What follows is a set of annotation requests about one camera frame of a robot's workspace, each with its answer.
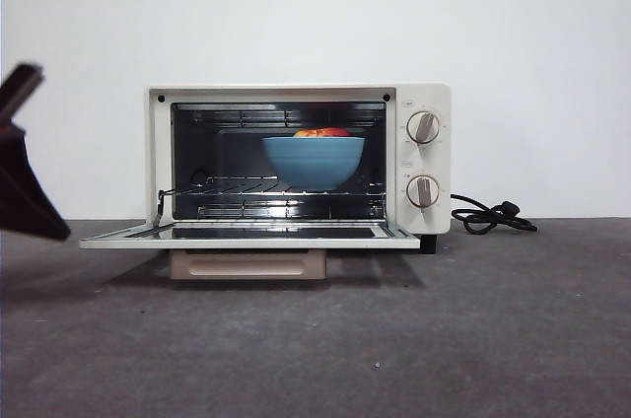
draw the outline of open oven door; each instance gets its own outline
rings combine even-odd
[[[385,222],[177,222],[136,226],[84,239],[81,248],[266,249],[419,248],[420,240]]]

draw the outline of white wall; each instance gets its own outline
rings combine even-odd
[[[2,68],[68,218],[144,213],[151,83],[440,80],[454,190],[530,216],[631,216],[631,0],[3,0]]]

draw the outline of temperature knob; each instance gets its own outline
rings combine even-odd
[[[425,174],[416,176],[407,183],[407,197],[414,206],[429,208],[438,200],[439,186]]]
[[[407,121],[407,135],[417,144],[429,144],[440,130],[440,123],[436,114],[422,110],[412,114]]]

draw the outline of power cord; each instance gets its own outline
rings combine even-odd
[[[479,201],[476,201],[466,196],[459,194],[453,194],[452,199],[458,199],[465,201],[480,209],[455,209],[452,211],[454,216],[459,221],[462,221],[464,228],[471,234],[481,236],[488,233],[499,225],[508,226],[513,229],[519,229],[521,231],[532,231],[536,233],[537,228],[530,221],[524,218],[518,218],[520,213],[520,207],[517,204],[513,204],[510,201],[504,201],[502,204],[488,208]],[[488,224],[488,226],[481,229],[474,229],[472,224]]]

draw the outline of peach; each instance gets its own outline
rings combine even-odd
[[[350,137],[350,132],[338,127],[323,127],[322,129],[302,129],[294,137]]]

